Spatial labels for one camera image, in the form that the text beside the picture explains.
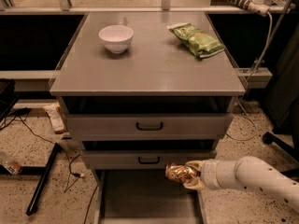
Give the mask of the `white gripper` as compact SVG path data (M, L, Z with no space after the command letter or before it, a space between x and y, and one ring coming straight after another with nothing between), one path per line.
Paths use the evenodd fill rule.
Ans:
M193 181L183 184L186 189L201 190L205 185L209 189L238 188L238 182L235 178L234 161L188 161L186 166L190 166L196 171L201 172L201 179L196 177Z

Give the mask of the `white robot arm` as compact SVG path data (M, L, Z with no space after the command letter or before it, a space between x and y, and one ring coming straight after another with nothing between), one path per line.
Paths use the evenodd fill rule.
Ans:
M270 195L299 211L299 183L267 162L246 156L237 161L189 161L200 175L183 184L186 189L237 189Z

